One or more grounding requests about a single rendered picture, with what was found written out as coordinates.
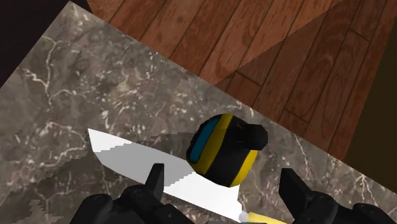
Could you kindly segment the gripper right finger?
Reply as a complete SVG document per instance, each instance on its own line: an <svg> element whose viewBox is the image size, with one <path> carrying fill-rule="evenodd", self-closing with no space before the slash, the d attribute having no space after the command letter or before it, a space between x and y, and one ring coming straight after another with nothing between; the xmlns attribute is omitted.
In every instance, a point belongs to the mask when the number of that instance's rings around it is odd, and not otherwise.
<svg viewBox="0 0 397 224"><path fill-rule="evenodd" d="M371 204L341 206L327 193L311 190L291 168L281 169L279 195L294 217L292 224L397 224Z"/></svg>

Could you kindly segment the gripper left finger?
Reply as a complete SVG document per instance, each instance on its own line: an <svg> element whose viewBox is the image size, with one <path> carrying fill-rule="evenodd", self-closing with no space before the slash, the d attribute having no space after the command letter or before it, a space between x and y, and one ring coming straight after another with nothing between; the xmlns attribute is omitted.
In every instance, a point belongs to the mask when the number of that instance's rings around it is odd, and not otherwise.
<svg viewBox="0 0 397 224"><path fill-rule="evenodd" d="M154 164L143 185L128 186L117 198L86 197L69 224L194 224L172 204L161 203L164 164Z"/></svg>

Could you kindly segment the yellow black blue round object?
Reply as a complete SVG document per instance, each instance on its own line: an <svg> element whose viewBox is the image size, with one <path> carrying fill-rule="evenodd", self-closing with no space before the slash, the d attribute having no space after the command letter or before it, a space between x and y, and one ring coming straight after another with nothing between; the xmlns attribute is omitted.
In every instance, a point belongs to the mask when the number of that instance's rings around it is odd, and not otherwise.
<svg viewBox="0 0 397 224"><path fill-rule="evenodd" d="M234 187L242 183L267 143L268 132L262 125L224 113L199 126L186 160L197 174L213 183Z"/></svg>

